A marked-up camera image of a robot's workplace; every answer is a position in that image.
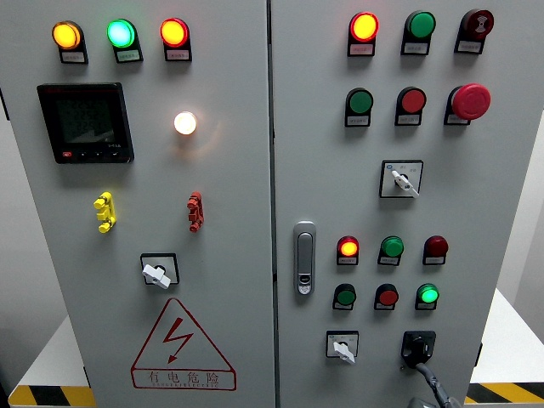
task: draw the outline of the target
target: red push button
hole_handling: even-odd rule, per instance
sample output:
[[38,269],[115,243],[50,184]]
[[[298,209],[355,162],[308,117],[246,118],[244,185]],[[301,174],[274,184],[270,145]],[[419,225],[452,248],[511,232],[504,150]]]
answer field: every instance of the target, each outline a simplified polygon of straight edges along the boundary
[[397,288],[390,283],[384,283],[376,289],[374,297],[375,310],[394,310],[394,305],[399,301]]
[[451,109],[461,119],[472,121],[482,117],[491,105],[491,93],[479,83],[460,87],[453,95]]
[[427,98],[421,89],[411,89],[403,95],[401,104],[406,112],[416,113],[423,109],[425,102]]
[[462,19],[465,34],[473,40],[483,40],[493,30],[495,19],[488,10],[471,10]]
[[425,241],[425,253],[428,257],[445,257],[448,249],[450,249],[448,246],[448,241],[446,241],[443,236],[431,236]]

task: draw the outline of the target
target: white switch handle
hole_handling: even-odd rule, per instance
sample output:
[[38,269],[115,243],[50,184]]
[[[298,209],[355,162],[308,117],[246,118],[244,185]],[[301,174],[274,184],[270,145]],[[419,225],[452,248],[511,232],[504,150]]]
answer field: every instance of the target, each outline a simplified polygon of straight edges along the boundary
[[417,198],[419,197],[419,193],[414,189],[414,186],[408,181],[408,178],[406,176],[403,176],[396,170],[391,170],[391,174],[393,174],[394,182],[404,191],[406,191],[408,194],[410,194],[412,197]]
[[151,265],[145,265],[142,274],[162,289],[168,289],[170,286],[170,278],[164,275],[164,269],[161,267],[153,268]]
[[342,360],[346,361],[349,364],[355,364],[354,354],[349,351],[349,348],[346,344],[334,342],[334,351],[338,354]]

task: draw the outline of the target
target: warning sign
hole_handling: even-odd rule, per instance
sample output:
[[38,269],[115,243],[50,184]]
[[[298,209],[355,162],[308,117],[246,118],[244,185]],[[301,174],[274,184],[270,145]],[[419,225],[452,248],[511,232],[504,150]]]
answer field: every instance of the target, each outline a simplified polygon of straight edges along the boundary
[[131,368],[135,388],[236,390],[236,371],[192,314],[168,299]]

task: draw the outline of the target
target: yellow terminal connector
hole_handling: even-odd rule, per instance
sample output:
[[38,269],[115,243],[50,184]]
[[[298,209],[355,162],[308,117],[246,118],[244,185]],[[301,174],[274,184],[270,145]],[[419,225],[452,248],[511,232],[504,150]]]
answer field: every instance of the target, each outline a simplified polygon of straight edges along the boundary
[[102,234],[105,234],[111,227],[116,224],[116,210],[113,206],[113,197],[111,193],[105,191],[100,195],[100,197],[94,202],[94,208],[99,210],[96,214],[96,218],[99,221],[102,221],[102,224],[99,226],[99,231]]

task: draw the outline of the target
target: green indicator light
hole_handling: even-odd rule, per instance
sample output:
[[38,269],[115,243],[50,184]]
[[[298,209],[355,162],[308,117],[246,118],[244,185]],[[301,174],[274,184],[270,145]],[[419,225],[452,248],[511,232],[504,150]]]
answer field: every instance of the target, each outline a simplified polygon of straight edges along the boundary
[[355,113],[365,113],[372,107],[372,97],[368,92],[356,92],[351,95],[349,107]]
[[434,303],[439,298],[439,290],[432,283],[428,283],[417,289],[417,296],[424,303]]
[[108,38],[118,48],[130,47],[134,43],[134,27],[126,20],[113,20],[108,25]]
[[414,37],[425,38],[433,34],[435,27],[436,20],[434,16],[427,12],[421,12],[412,15],[408,24],[408,31]]
[[338,293],[338,302],[344,306],[348,306],[355,302],[355,294],[351,291],[342,291]]
[[398,257],[404,250],[405,245],[398,236],[390,236],[382,242],[382,251],[390,258]]

